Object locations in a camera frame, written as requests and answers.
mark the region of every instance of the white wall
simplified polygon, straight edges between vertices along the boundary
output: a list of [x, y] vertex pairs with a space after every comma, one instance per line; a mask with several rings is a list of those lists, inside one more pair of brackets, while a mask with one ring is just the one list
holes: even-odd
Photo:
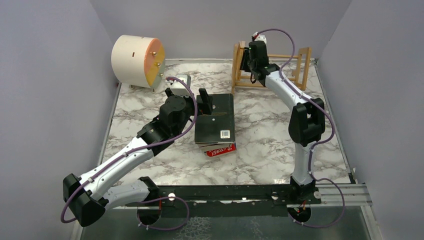
[[422, 239], [424, 1], [353, 0], [318, 62], [384, 239]]
[[0, 239], [69, 239], [62, 180], [96, 165], [111, 50], [88, 0], [0, 2]]
[[[121, 35], [159, 38], [167, 58], [232, 58], [238, 41], [268, 28], [321, 56], [351, 0], [90, 0], [114, 43]], [[290, 40], [268, 33], [269, 52], [290, 54]]]

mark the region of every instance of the stack of books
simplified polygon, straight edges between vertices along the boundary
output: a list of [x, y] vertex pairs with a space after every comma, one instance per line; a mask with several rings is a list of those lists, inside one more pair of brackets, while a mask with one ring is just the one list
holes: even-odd
[[234, 100], [231, 93], [211, 94], [212, 114], [197, 116], [194, 142], [211, 158], [236, 152]]

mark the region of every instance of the barcode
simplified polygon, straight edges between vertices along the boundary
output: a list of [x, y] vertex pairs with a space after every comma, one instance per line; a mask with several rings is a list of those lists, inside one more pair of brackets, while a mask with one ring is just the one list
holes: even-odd
[[229, 139], [230, 138], [230, 130], [221, 130], [221, 138]]

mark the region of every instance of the white cylinder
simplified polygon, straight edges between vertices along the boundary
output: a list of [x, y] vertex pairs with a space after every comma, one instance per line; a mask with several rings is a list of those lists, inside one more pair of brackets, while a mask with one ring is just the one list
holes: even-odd
[[144, 88], [156, 88], [165, 71], [165, 50], [157, 38], [122, 35], [110, 60], [120, 82]]

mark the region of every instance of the white marble tabletop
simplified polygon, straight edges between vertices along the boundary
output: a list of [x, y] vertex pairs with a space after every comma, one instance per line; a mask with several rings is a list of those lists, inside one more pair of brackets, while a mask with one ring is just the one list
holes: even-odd
[[[284, 68], [287, 75], [296, 67]], [[205, 88], [209, 94], [231, 92], [232, 63], [178, 63], [166, 66], [165, 76], [188, 74], [191, 90]], [[158, 115], [164, 103], [166, 83], [151, 89], [130, 89], [122, 84], [103, 160], [125, 147], [141, 128]], [[316, 70], [309, 66], [308, 95], [324, 100]], [[140, 164], [117, 185], [129, 184], [149, 176], [157, 185], [236, 185], [288, 183], [294, 169], [295, 146], [288, 125], [290, 110], [266, 88], [237, 87], [234, 93], [236, 154], [208, 158], [194, 143], [194, 128], [153, 159]], [[330, 135], [326, 122], [322, 139]], [[341, 149], [334, 137], [316, 149], [317, 178], [349, 183]]]

